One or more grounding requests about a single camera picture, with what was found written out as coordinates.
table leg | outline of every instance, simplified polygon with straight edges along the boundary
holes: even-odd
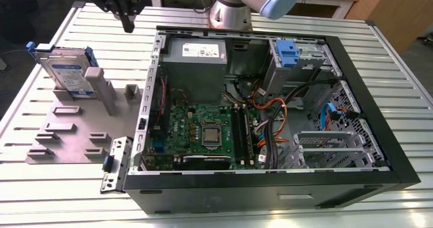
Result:
[[[341,5],[335,12],[333,19],[345,19],[349,10],[352,8],[352,5],[353,5],[353,1],[341,1]]]

floor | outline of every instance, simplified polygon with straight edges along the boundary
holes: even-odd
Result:
[[[39,9],[30,14],[37,27],[37,43],[49,43],[65,16],[75,1],[87,0],[38,0]],[[166,0],[172,7],[202,8],[201,0]],[[414,73],[419,77],[428,92],[433,94],[433,47],[416,41],[403,58]],[[10,66],[10,70],[0,72],[0,118],[9,110],[10,104],[35,66],[33,57],[26,52],[26,44],[13,44],[0,36],[0,59]]]

wire bundle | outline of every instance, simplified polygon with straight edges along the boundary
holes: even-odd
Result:
[[[347,109],[341,108],[341,107],[337,107],[337,110],[341,110],[344,112],[348,111]],[[329,114],[328,115],[328,118],[327,118],[327,123],[325,123],[324,131],[328,131],[331,129],[331,123],[332,123],[332,115]]]
[[[279,112],[281,111],[283,107],[287,108],[287,104],[293,100],[293,98],[303,92],[307,88],[316,84],[335,84],[337,83],[337,79],[329,79],[329,80],[317,80],[308,82],[299,87],[296,87],[288,96],[285,97],[285,100],[283,104],[279,105],[277,109],[273,112],[273,115],[269,118],[269,122],[265,127],[265,142],[267,142],[267,161],[265,161],[265,169],[277,169],[279,168],[279,150],[277,150],[277,143],[275,139],[275,133],[273,133],[273,123],[276,121],[276,117],[279,116]]]

aluminum table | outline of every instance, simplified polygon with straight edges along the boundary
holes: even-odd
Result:
[[[208,27],[208,18],[188,9],[146,8],[137,17],[134,33],[126,34],[113,14],[86,4],[71,9],[51,42],[63,47],[89,45],[114,86],[144,87],[157,25]],[[253,15],[253,28],[341,38],[423,183],[343,209],[148,215],[128,194],[99,194],[101,164],[25,163],[55,99],[51,92],[55,84],[37,65],[0,122],[0,224],[433,226],[433,101],[379,29],[364,21],[293,16],[269,21],[259,15]]]

blue latch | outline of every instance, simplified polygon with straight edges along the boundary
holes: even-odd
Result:
[[[277,40],[277,52],[283,60],[283,67],[293,67],[300,60],[300,50],[293,40]]]

